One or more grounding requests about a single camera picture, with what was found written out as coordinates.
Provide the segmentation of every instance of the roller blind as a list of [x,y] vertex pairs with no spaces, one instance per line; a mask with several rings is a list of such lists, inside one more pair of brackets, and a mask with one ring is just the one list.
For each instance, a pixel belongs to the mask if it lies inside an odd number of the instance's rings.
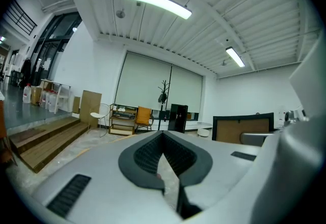
[[160,110],[162,81],[169,82],[171,65],[128,53],[116,95],[116,104]]
[[199,113],[202,78],[202,76],[173,66],[167,109],[171,108],[171,104],[181,104],[188,106],[189,113]]

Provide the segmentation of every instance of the wooden platform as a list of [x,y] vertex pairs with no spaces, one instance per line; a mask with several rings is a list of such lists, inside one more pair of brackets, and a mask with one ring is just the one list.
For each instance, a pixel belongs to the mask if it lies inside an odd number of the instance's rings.
[[13,150],[35,173],[87,131],[88,124],[68,117],[10,136]]
[[50,124],[44,124],[24,132],[9,136],[12,143],[12,149],[17,154],[21,154],[31,147],[47,140],[48,138],[68,129],[77,124],[80,120],[75,117],[67,117],[54,121]]

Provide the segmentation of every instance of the fluorescent light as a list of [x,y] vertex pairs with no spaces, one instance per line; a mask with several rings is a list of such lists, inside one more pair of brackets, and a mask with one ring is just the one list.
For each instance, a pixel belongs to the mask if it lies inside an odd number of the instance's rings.
[[135,0],[140,2],[145,2],[163,8],[165,10],[171,11],[174,14],[180,16],[181,18],[188,19],[192,12],[186,9],[184,6],[175,3],[172,0]]
[[234,51],[232,47],[229,47],[226,49],[227,54],[230,55],[231,58],[233,58],[234,61],[239,65],[239,67],[244,67],[244,63],[242,62],[239,55]]

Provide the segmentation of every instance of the box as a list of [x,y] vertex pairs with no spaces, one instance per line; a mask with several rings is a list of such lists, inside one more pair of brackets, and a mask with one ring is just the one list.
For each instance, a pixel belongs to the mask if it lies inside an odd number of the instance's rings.
[[79,114],[79,104],[80,104],[80,97],[75,96],[73,99],[72,105],[72,112],[75,114]]
[[42,88],[43,85],[44,85],[45,90],[53,90],[53,83],[41,81],[41,83],[38,87]]
[[31,94],[31,104],[38,105],[40,102],[42,88],[40,87],[31,87],[32,94]]

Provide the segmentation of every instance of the railing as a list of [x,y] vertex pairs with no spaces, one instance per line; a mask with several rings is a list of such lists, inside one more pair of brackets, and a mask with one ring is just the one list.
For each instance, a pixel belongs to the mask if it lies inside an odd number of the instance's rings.
[[30,35],[33,29],[37,26],[16,0],[10,2],[5,14],[28,35]]

